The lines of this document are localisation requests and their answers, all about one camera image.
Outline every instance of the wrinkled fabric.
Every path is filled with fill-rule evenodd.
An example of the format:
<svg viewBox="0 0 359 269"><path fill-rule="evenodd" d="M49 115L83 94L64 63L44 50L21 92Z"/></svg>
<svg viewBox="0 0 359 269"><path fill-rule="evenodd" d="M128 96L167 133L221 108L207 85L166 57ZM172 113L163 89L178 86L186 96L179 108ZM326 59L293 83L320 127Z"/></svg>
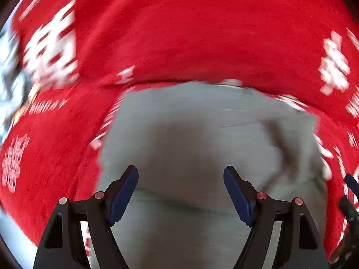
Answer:
<svg viewBox="0 0 359 269"><path fill-rule="evenodd" d="M25 104L32 83L19 66L19 39L8 25L0 32L0 146L13 125L13 115Z"/></svg>
<svg viewBox="0 0 359 269"><path fill-rule="evenodd" d="M96 187L105 191L129 163L139 169L130 204L111 228L129 267L233 267L250 229L223 183L227 165L273 199L300 196L323 235L316 126L316 116L254 90L190 82L129 93L103 146ZM277 246L270 244L263 269Z"/></svg>

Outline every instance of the blue gripper pad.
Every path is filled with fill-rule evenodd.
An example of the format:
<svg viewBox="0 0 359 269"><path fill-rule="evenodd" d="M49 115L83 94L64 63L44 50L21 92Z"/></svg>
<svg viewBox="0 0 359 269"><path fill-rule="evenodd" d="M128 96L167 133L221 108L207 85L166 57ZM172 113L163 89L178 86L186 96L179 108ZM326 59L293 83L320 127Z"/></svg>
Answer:
<svg viewBox="0 0 359 269"><path fill-rule="evenodd" d="M106 193L109 190L109 197L106 199L109 201L107 222L110 227L122 218L132 194L136 189L138 178L139 175L137 168L135 166L129 166L121 178L112 182L107 188Z"/></svg>
<svg viewBox="0 0 359 269"><path fill-rule="evenodd" d="M252 227L254 225L254 219L251 215L250 202L246 198L244 192L240 189L233 174L229 170L229 167L224 169L223 180L239 218L241 221L245 222L247 226Z"/></svg>
<svg viewBox="0 0 359 269"><path fill-rule="evenodd" d="M359 184L358 182L351 176L347 174L345 177L345 183L348 185L351 191L358 197L359 199Z"/></svg>

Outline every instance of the red cloth with white print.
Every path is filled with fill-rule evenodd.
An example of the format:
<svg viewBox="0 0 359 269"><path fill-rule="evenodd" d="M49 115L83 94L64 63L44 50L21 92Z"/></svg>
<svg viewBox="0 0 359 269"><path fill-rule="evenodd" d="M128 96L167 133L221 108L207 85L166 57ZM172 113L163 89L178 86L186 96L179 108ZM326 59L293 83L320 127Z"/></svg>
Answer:
<svg viewBox="0 0 359 269"><path fill-rule="evenodd" d="M98 167L91 142L120 89L81 83L41 92L2 146L2 205L36 245L61 197L92 195Z"/></svg>
<svg viewBox="0 0 359 269"><path fill-rule="evenodd" d="M333 174L328 181L330 217L324 245L328 255L336 247L344 223L337 209L345 188L340 169L353 174L358 165L355 138L359 116L359 45L355 38L359 28L341 0L23 0L12 28L20 34L22 63L35 79L47 87L93 84L94 91L77 88L83 96L91 96L85 92L97 94L97 100L93 100L101 116L110 105L102 96L110 95L99 90L111 85L140 89L189 80L214 83L237 79L245 87L268 94L297 97L308 105L304 109L320 118L316 134L328 151L325 154L329 158L323 158ZM60 100L57 92L62 91L46 91L41 96ZM4 157L17 134L30 137L20 165L20 177L27 173L27 184L22 184L26 190L10 194L0 187L0 199L6 209L14 207L11 212L15 220L34 243L39 242L49 216L50 209L45 209L44 203L56 203L64 195L70 199L76 195L89 197L98 175L99 140L89 144L87 138L76 144L81 152L72 149L71 157L78 159L80 175L69 171L65 148L64 153L48 151L41 163L33 164L35 156L26 157L31 149L42 151L42 141L55 141L60 136L57 124L63 123L60 130L66 127L66 132L78 135L72 129L82 126L81 120L89 115L86 112L95 109L85 104L77 106L77 112L84 112L84 116L63 114L63 118L51 118L44 113L37 115L39 119L23 117L1 151ZM99 122L88 123L94 124L96 137L103 134ZM52 137L40 133L46 126ZM33 135L27 131L30 127ZM72 146L73 141L74 137L61 140L63 147ZM71 167L76 166L74 159ZM49 165L62 178L52 177ZM21 185L20 177L17 187ZM39 185L44 192L41 195ZM25 207L20 201L27 195L43 195L44 199L30 200ZM20 214L33 214L29 218L32 222L41 217L36 222L41 225L34 228L21 220Z"/></svg>

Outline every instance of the gray cloth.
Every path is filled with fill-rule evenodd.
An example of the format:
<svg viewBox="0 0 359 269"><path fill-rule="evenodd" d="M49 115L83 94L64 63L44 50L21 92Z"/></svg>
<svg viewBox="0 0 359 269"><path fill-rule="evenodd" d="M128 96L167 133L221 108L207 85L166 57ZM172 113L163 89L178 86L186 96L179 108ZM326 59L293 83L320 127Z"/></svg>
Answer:
<svg viewBox="0 0 359 269"><path fill-rule="evenodd" d="M96 189L128 165L139 169L139 186L112 228L130 268L233 267L250 230L223 184L227 165L272 198L302 197L323 233L326 188L314 124L312 115L254 90L192 82L127 95ZM264 268L279 230L276 224Z"/></svg>

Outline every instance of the silver screw head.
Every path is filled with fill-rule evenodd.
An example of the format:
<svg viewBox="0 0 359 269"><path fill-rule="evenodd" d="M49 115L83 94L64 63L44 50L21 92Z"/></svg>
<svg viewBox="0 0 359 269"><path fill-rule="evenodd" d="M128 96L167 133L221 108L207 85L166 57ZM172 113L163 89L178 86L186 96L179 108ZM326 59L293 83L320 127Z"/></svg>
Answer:
<svg viewBox="0 0 359 269"><path fill-rule="evenodd" d="M96 199L102 199L105 196L105 193L103 193L102 191L96 192L95 193L95 198Z"/></svg>
<svg viewBox="0 0 359 269"><path fill-rule="evenodd" d="M59 203L60 203L61 205L65 204L66 202L67 202L67 198L66 198L66 197L62 197L62 198L59 199Z"/></svg>

